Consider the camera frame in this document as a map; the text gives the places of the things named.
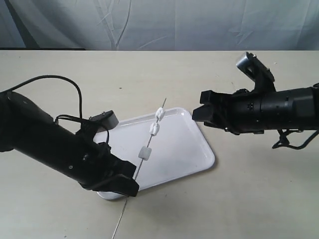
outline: metal wire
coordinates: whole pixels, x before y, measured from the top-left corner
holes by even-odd
[[[166,103],[166,98],[165,98],[165,100],[164,100],[164,102],[163,102],[163,104],[162,104],[162,108],[164,108],[165,103]],[[147,145],[146,145],[147,148],[149,147],[152,138],[153,138],[153,135],[151,134],[150,139],[149,139],[149,142],[148,142]],[[137,172],[136,172],[136,175],[135,175],[135,177],[134,177],[134,180],[136,180],[136,178],[138,177],[138,174],[139,174],[139,172],[140,172],[140,169],[141,169],[141,166],[142,166],[142,164],[143,164],[143,161],[144,161],[144,160],[141,159],[141,162],[140,162],[140,165],[139,165],[138,170],[137,170]],[[112,235],[112,239],[115,238],[116,232],[118,231],[118,228],[119,228],[119,225],[120,225],[120,223],[121,223],[121,220],[122,220],[122,217],[123,217],[125,208],[126,208],[126,206],[127,206],[127,204],[128,204],[128,201],[129,201],[129,196],[127,196],[126,199],[125,199],[125,202],[124,202],[124,205],[123,205],[123,208],[122,208],[122,212],[121,212],[121,214],[120,214],[118,223],[116,224],[116,227],[115,227],[114,232],[113,232],[113,235]]]

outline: white plastic piece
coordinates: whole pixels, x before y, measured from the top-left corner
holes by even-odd
[[[155,118],[157,118],[159,121],[164,117],[165,110],[162,107],[159,107],[159,109],[155,113]]]
[[[147,161],[150,158],[151,152],[151,148],[143,146],[139,152],[139,158]]]
[[[157,122],[154,122],[151,124],[151,127],[150,127],[150,134],[153,135],[153,136],[156,136],[157,133],[159,132],[160,130],[160,124],[157,123]]]
[[[109,144],[112,153],[138,166],[141,162],[138,154],[141,146],[150,138],[148,130],[154,117],[155,113],[120,121],[111,131]],[[94,141],[104,142],[106,135],[106,132],[97,133]],[[203,171],[215,161],[215,156],[196,122],[183,108],[166,110],[160,122],[160,133],[152,139],[150,147],[152,157],[142,165],[137,177],[140,190]],[[112,192],[98,194],[107,200],[121,197]]]

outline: table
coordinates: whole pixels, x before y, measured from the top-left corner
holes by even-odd
[[[319,52],[254,52],[277,90],[318,82]],[[112,109],[119,120],[167,108],[192,112],[200,92],[253,88],[237,70],[242,52],[0,51],[0,86],[58,74],[76,81],[84,117]],[[56,116],[78,114],[75,89],[47,79],[18,90]],[[75,132],[77,124],[62,125]],[[118,239],[316,239],[319,139],[305,150],[272,150],[275,131],[234,136],[199,124],[215,166],[130,200]],[[309,134],[293,135],[293,143]],[[124,201],[108,202],[77,182],[12,151],[0,154],[0,238],[110,238]]]

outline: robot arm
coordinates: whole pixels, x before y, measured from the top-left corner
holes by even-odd
[[[113,111],[90,119],[82,119],[80,111],[80,118],[61,115],[59,119],[78,120],[81,128],[73,134],[25,96],[11,90],[0,93],[0,152],[16,149],[78,181],[87,190],[136,196],[136,166],[113,155],[108,141],[93,141],[99,129],[108,131],[117,125]]]
[[[235,135],[276,129],[280,140],[273,148],[302,149],[319,134],[319,83],[276,92],[274,76],[256,55],[246,52],[237,67],[255,82],[254,90],[240,89],[233,94],[204,91],[200,96],[203,106],[193,111],[193,120]],[[303,145],[290,145],[287,136],[304,130],[316,132]]]

